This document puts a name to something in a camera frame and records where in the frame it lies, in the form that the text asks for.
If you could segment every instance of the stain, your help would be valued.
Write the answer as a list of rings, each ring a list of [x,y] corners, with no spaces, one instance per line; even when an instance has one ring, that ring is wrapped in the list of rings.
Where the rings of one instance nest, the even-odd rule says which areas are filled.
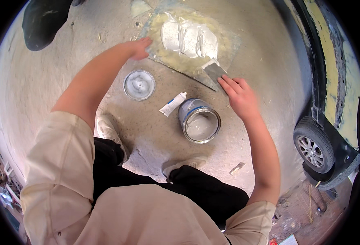
[[[10,46],[9,46],[9,49],[8,49],[8,51],[7,52],[10,52],[10,49],[11,49],[11,44],[13,43],[13,41],[14,41],[14,37],[16,37],[16,33],[14,32],[14,34],[13,34],[13,37],[11,38],[11,41],[10,41]]]

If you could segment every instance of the yellow primer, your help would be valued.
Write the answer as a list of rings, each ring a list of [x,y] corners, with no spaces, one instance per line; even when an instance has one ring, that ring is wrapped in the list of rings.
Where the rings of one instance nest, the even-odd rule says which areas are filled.
[[[318,31],[321,46],[323,47],[324,62],[327,72],[327,96],[325,100],[325,112],[327,120],[334,125],[336,113],[336,98],[338,96],[338,69],[336,68],[336,60],[334,54],[334,45],[330,38],[330,31],[327,22],[321,13],[319,6],[314,0],[305,0],[308,12],[315,23]]]
[[[305,27],[302,24],[300,17],[296,14],[295,7],[293,6],[293,4],[292,4],[292,2],[290,0],[283,0],[283,1],[285,2],[286,6],[289,8],[290,13],[293,16],[293,19],[294,19],[295,23],[297,24],[297,26],[298,26],[298,28],[299,28],[302,36],[303,36],[305,45],[307,47],[310,47],[309,39],[308,39],[307,33],[305,32]]]
[[[357,138],[357,112],[358,97],[360,97],[360,70],[343,29],[338,25],[341,35],[344,37],[343,52],[346,61],[346,97],[344,98],[343,114],[338,132],[354,149],[358,150]]]

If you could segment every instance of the foot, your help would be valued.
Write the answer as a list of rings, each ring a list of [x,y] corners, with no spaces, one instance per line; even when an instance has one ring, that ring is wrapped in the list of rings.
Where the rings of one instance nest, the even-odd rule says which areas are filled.
[[[100,115],[97,118],[96,125],[97,125],[97,132],[99,133],[100,138],[112,140],[116,144],[120,145],[120,148],[124,152],[124,158],[122,163],[126,162],[130,157],[130,153],[127,147],[125,147],[123,145],[123,142],[120,140],[118,133],[119,128],[116,122],[112,119],[112,117],[107,115]]]
[[[175,163],[174,165],[171,164],[172,161],[166,162],[162,165],[162,174],[166,177],[166,181],[168,183],[171,183],[172,180],[170,179],[170,175],[172,170],[179,169],[181,166],[187,165],[191,166],[195,169],[200,169],[207,163],[207,157],[202,155],[193,155],[191,158],[188,158],[187,160],[180,161]]]

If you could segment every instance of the paint can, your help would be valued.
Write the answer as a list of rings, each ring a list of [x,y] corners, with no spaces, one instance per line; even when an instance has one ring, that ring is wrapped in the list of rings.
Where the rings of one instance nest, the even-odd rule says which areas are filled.
[[[155,80],[153,75],[148,71],[131,71],[126,78],[124,78],[123,89],[130,99],[142,101],[153,94],[155,90]]]
[[[179,107],[178,118],[187,140],[196,144],[212,140],[221,127],[218,113],[198,98],[184,101]]]

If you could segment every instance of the blue stripe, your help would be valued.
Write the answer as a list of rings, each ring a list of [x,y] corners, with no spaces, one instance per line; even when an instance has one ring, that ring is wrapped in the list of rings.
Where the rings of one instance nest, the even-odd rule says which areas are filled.
[[[184,124],[184,122],[186,121],[186,118],[188,117],[188,115],[189,115],[191,112],[193,112],[193,111],[196,110],[196,109],[205,108],[205,107],[207,108],[207,106],[198,106],[198,107],[190,110],[190,111],[187,113],[187,115],[184,117],[183,124]]]
[[[197,100],[197,98],[189,98],[189,99],[185,100],[184,102],[187,102],[189,100]]]

